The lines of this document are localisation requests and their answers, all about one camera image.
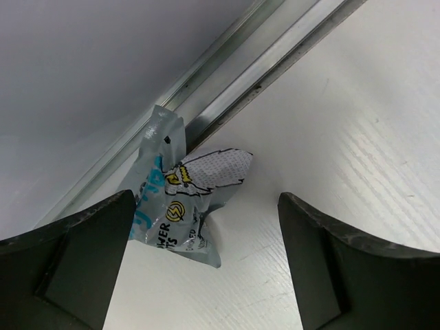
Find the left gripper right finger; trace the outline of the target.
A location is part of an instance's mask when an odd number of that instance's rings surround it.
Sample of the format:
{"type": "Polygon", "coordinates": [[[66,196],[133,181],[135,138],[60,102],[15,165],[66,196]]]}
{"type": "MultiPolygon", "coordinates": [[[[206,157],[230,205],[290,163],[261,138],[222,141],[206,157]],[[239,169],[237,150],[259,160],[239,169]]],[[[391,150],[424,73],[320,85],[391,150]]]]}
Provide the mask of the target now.
{"type": "Polygon", "coordinates": [[[284,192],[278,217],[304,329],[438,329],[439,254],[381,239],[284,192]]]}

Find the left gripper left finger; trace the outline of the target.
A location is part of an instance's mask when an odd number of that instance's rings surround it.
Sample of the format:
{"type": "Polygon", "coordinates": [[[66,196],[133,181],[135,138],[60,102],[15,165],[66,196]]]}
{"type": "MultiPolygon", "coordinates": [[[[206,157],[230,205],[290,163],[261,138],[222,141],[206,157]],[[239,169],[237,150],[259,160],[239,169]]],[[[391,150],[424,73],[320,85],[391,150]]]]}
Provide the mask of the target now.
{"type": "Polygon", "coordinates": [[[1,241],[2,329],[102,329],[135,212],[130,190],[1,241]]]}

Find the grey blue snack packet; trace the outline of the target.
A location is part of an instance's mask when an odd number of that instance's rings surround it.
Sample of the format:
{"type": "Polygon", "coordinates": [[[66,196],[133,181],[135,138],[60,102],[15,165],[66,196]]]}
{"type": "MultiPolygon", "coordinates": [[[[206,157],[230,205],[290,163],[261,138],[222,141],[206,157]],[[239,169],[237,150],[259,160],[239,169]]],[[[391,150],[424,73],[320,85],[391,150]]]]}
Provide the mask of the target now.
{"type": "Polygon", "coordinates": [[[206,217],[243,184],[252,158],[238,148],[187,154],[183,119],[154,106],[137,159],[119,186],[135,196],[129,238],[219,268],[206,217]]]}

